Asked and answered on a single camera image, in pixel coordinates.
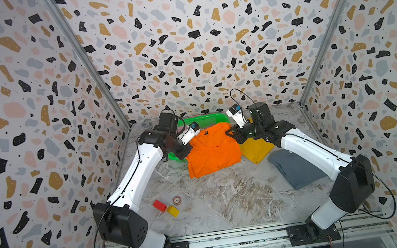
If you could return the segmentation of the yellow t-shirt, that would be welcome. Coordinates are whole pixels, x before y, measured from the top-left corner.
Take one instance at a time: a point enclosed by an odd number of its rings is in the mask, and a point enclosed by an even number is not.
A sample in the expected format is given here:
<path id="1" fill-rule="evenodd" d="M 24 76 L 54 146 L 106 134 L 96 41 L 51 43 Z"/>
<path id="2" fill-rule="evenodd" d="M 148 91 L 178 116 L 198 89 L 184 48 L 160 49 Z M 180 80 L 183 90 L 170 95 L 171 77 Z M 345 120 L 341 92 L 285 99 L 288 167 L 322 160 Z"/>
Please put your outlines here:
<path id="1" fill-rule="evenodd" d="M 247 138 L 244 143 L 240 144 L 240 151 L 249 161 L 259 164 L 275 148 L 275 145 L 264 141 L 263 139 L 254 140 Z"/>

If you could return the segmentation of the green plastic basket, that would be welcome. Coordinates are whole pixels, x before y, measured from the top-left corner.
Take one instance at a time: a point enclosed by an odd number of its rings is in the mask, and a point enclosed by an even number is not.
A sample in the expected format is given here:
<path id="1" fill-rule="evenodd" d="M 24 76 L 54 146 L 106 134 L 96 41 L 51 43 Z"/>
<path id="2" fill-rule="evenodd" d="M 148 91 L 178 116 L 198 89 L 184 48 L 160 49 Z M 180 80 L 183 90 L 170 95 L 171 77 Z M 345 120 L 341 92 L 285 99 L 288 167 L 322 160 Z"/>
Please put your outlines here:
<path id="1" fill-rule="evenodd" d="M 220 132 L 222 125 L 230 128 L 230 122 L 224 114 L 210 114 L 189 119 L 175 119 L 173 121 L 175 129 L 169 135 L 167 142 L 168 157 L 170 160 L 182 162 L 190 154 L 193 149 L 201 150 L 201 145 L 206 142 L 208 145 L 211 141 L 217 143 L 222 142 L 222 138 L 208 140 L 208 135 L 216 132 L 215 126 L 219 125 Z"/>

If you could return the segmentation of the orange t-shirt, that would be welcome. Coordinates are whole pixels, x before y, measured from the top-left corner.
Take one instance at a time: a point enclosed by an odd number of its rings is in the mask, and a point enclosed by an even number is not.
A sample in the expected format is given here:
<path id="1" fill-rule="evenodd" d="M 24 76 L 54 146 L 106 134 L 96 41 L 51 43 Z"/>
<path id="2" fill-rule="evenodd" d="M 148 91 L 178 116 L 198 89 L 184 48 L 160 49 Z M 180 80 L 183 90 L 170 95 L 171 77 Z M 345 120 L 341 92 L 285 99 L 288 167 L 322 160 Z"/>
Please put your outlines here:
<path id="1" fill-rule="evenodd" d="M 192 150 L 186 157 L 190 178 L 200 178 L 241 162 L 239 144 L 226 132 L 230 123 L 218 123 L 200 131 L 190 145 Z"/>

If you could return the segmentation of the grey t-shirt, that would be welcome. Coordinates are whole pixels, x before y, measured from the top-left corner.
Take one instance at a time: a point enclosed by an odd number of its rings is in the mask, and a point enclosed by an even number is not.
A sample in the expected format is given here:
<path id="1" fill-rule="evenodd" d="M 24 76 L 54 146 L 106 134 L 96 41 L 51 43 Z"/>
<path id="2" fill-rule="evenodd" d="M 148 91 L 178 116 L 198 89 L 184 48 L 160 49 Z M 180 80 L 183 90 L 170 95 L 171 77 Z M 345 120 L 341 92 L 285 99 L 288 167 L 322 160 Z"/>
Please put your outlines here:
<path id="1" fill-rule="evenodd" d="M 294 190 L 302 189 L 327 175 L 297 154 L 279 150 L 269 155 L 268 161 L 273 164 Z"/>

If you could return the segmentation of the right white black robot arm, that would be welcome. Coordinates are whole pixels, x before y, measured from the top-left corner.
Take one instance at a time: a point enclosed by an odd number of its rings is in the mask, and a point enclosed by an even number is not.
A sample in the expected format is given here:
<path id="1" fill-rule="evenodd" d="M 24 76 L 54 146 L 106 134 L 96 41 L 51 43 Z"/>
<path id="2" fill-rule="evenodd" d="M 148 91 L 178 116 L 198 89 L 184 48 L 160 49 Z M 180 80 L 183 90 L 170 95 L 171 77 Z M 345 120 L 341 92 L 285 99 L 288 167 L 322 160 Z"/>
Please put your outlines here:
<path id="1" fill-rule="evenodd" d="M 226 112 L 235 125 L 226 132 L 237 143 L 248 138 L 264 140 L 308 161 L 323 171 L 334 185 L 329 198 L 305 220 L 308 235 L 318 240 L 334 222 L 348 213 L 354 213 L 375 191 L 370 160 L 358 155 L 351 157 L 310 138 L 295 125 L 282 120 L 276 122 L 264 102 L 249 107 L 251 122 L 240 105 L 234 104 Z"/>

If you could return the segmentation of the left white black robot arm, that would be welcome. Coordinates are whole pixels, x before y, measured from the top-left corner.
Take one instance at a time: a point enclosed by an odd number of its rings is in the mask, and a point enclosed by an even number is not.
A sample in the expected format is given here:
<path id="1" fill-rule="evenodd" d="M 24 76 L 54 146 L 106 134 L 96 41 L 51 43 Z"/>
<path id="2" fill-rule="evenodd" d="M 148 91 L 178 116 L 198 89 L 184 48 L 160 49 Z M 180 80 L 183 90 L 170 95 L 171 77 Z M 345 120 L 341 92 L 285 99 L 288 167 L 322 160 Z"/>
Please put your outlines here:
<path id="1" fill-rule="evenodd" d="M 96 237 L 129 248 L 171 248 L 167 235 L 149 229 L 140 214 L 142 196 L 156 166 L 168 155 L 185 159 L 193 149 L 190 141 L 199 134 L 196 122 L 187 125 L 173 112 L 162 112 L 158 124 L 140 134 L 135 157 L 117 189 L 105 203 L 93 209 Z"/>

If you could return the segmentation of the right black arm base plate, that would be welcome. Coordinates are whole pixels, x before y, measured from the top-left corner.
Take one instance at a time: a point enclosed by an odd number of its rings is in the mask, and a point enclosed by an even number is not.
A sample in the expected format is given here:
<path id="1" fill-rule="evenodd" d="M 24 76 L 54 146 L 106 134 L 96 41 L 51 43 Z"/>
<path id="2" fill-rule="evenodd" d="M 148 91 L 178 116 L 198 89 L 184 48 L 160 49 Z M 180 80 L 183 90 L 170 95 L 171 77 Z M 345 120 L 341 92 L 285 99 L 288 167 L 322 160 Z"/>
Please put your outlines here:
<path id="1" fill-rule="evenodd" d="M 337 227 L 332 224 L 327 229 L 321 229 L 310 224 L 289 226 L 286 228 L 287 236 L 291 245 L 301 246 L 316 243 L 324 243 L 330 240 L 341 240 L 341 235 Z"/>

